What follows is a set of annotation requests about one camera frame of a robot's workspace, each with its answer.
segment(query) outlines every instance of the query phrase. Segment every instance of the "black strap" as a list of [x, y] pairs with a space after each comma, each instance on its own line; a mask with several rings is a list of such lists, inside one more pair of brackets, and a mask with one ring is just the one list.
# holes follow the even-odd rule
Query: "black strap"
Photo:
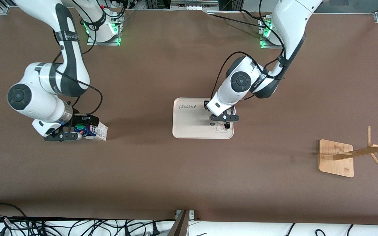
[[106, 12], [105, 12], [105, 11], [103, 11], [103, 15], [102, 15], [102, 17], [101, 17], [98, 21], [96, 21], [96, 22], [90, 23], [90, 22], [87, 22], [87, 21], [84, 21], [84, 20], [83, 20], [83, 22], [85, 23], [85, 25], [86, 25], [88, 28], [90, 28], [90, 30], [92, 30], [92, 31], [97, 31], [97, 30], [99, 30], [99, 27], [100, 27], [102, 24], [104, 24], [105, 21], [106, 21]]
[[278, 56], [278, 61], [279, 63], [281, 63], [281, 65], [286, 67], [290, 66], [290, 64], [292, 63], [292, 60], [285, 59], [281, 55]]
[[55, 32], [56, 40], [60, 41], [79, 41], [78, 34], [72, 31], [59, 31]]
[[263, 71], [260, 73], [259, 77], [256, 79], [256, 82], [252, 84], [249, 91], [253, 92], [254, 90], [256, 90], [256, 88], [259, 87], [259, 85], [264, 81], [264, 79], [266, 79], [266, 77], [268, 76], [268, 73], [269, 71], [266, 68], [263, 68]]

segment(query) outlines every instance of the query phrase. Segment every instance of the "brown table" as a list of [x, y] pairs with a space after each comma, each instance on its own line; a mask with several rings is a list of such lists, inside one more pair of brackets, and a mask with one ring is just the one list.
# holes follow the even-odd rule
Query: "brown table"
[[[277, 56], [260, 49], [256, 30], [199, 11], [135, 12], [120, 47], [84, 56], [91, 84], [105, 96], [96, 115], [109, 127], [108, 141], [58, 143], [44, 142], [32, 119], [6, 102], [28, 64], [59, 51], [52, 31], [19, 9], [0, 16], [0, 201], [30, 216], [160, 219], [189, 208], [206, 221], [378, 224], [370, 156], [355, 160], [354, 178], [317, 168], [319, 139], [362, 148], [370, 125], [378, 143], [371, 15], [313, 15], [276, 93], [237, 104], [232, 139], [173, 137], [174, 99], [207, 97], [229, 54], [242, 50], [261, 64]], [[98, 100], [88, 91], [77, 107], [90, 111]]]

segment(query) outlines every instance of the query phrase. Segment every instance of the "wooden mug tree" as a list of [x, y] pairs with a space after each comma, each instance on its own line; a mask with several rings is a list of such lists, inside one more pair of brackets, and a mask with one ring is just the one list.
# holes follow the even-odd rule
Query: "wooden mug tree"
[[353, 159], [370, 154], [378, 165], [375, 157], [378, 145], [371, 143], [371, 127], [367, 129], [367, 147], [354, 150], [352, 145], [333, 142], [325, 139], [319, 141], [319, 170], [335, 175], [353, 177]]

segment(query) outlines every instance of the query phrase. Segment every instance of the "white robotic arm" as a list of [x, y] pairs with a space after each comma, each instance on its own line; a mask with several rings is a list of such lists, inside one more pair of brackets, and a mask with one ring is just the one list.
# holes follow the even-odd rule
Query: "white robotic arm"
[[216, 116], [231, 108], [249, 91], [258, 98], [270, 97], [279, 79], [288, 69], [305, 39], [307, 21], [322, 0], [278, 1], [272, 20], [285, 45], [285, 55], [279, 55], [272, 71], [264, 70], [249, 57], [237, 58], [226, 73], [226, 79], [214, 94], [207, 108]]
[[28, 15], [51, 26], [64, 60], [62, 64], [30, 64], [21, 81], [13, 85], [7, 95], [9, 105], [34, 118], [33, 127], [46, 137], [69, 122], [74, 113], [58, 95], [81, 96], [88, 88], [82, 83], [90, 84], [90, 77], [72, 15], [61, 0], [15, 0], [15, 3]]

